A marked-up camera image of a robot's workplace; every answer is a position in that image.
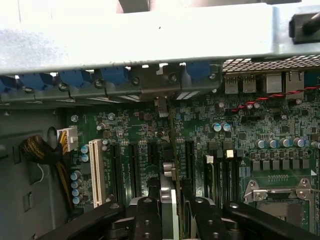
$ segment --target power connector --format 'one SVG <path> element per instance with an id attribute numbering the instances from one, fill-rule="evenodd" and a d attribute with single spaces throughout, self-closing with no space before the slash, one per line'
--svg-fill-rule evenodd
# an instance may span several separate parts
<path id="1" fill-rule="evenodd" d="M 68 127 L 59 129 L 56 131 L 57 138 L 59 139 L 60 134 L 66 132 L 67 152 L 71 152 L 78 148 L 78 129 L 76 127 Z"/>

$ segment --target red wire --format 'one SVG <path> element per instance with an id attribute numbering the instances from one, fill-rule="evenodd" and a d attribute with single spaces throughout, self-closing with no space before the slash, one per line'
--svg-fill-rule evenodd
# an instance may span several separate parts
<path id="1" fill-rule="evenodd" d="M 265 96 L 265 97 L 258 97 L 254 101 L 247 101 L 245 104 L 238 105 L 237 108 L 233 108 L 231 111 L 233 113 L 237 113 L 240 109 L 244 109 L 247 105 L 255 104 L 258 101 L 266 101 L 271 98 L 281 98 L 281 97 L 284 97 L 285 95 L 299 94 L 299 93 L 309 91 L 309 90 L 314 90 L 314 89 L 320 89 L 320 84 L 317 84 L 315 86 L 307 86 L 304 89 L 300 89 L 300 90 L 296 90 L 296 91 L 282 92 L 282 93 L 271 94 L 271 95 Z"/>

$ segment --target ventilation grille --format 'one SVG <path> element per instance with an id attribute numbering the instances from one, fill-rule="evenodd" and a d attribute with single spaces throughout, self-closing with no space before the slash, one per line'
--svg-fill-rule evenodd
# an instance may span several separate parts
<path id="1" fill-rule="evenodd" d="M 251 58 L 226 60 L 222 69 L 225 73 L 267 72 L 288 69 L 308 69 L 320 67 L 320 55 L 292 56 L 287 59 L 257 61 Z"/>

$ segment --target gray metal panel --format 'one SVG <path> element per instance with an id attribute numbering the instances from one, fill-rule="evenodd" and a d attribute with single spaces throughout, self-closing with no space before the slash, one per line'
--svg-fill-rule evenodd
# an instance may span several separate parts
<path id="1" fill-rule="evenodd" d="M 123 13 L 148 12 L 150 10 L 149 0 L 119 0 Z"/>
<path id="2" fill-rule="evenodd" d="M 293 14 L 316 11 L 320 5 L 257 3 L 115 14 L 105 21 L 5 22 L 0 27 L 0 74 L 319 54 L 320 43 L 293 45 L 288 35 Z"/>
<path id="3" fill-rule="evenodd" d="M 46 139 L 48 127 L 57 124 L 52 110 L 12 110 L 9 116 L 0 111 L 0 145 L 5 145 L 8 152 L 8 158 L 0 160 L 1 240 L 29 240 L 35 234 L 39 237 L 66 220 L 57 178 L 49 175 L 42 182 L 30 185 L 26 160 L 22 157 L 20 163 L 14 164 L 23 139 L 37 133 Z M 25 212 L 23 196 L 29 192 L 33 207 Z"/>

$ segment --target pcie slot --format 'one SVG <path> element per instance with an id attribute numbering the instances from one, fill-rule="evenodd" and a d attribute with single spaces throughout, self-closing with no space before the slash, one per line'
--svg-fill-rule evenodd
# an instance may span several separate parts
<path id="1" fill-rule="evenodd" d="M 94 208 L 99 207 L 106 201 L 105 170 L 101 147 L 101 139 L 89 141 L 92 195 Z"/>
<path id="2" fill-rule="evenodd" d="M 159 153 L 156 141 L 148 141 L 148 161 L 150 165 L 159 165 Z"/>
<path id="3" fill-rule="evenodd" d="M 137 198 L 141 196 L 139 147 L 136 142 L 130 143 L 128 147 L 132 198 Z"/>
<path id="4" fill-rule="evenodd" d="M 110 146 L 111 162 L 113 168 L 113 195 L 116 201 L 124 202 L 124 181 L 122 178 L 122 164 L 119 143 L 113 143 Z"/>
<path id="5" fill-rule="evenodd" d="M 192 140 L 185 141 L 185 166 L 186 178 L 192 181 L 193 193 L 196 195 L 196 170 L 195 170 L 195 142 Z"/>

